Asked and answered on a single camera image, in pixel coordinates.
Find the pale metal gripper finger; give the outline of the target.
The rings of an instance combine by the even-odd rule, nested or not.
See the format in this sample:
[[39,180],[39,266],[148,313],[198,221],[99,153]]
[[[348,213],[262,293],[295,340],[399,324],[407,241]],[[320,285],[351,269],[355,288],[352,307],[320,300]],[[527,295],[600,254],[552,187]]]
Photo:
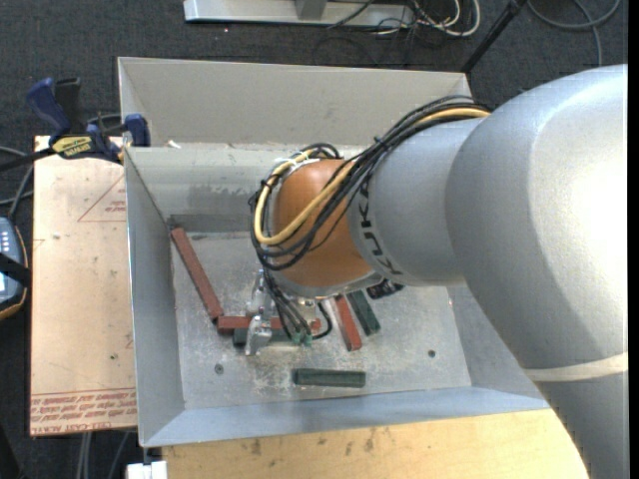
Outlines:
[[250,314],[273,314],[274,300],[268,284],[268,278],[262,269],[259,270],[250,301]]
[[272,336],[271,311],[265,307],[261,307],[250,317],[245,344],[245,355],[259,355],[261,349],[270,342]]

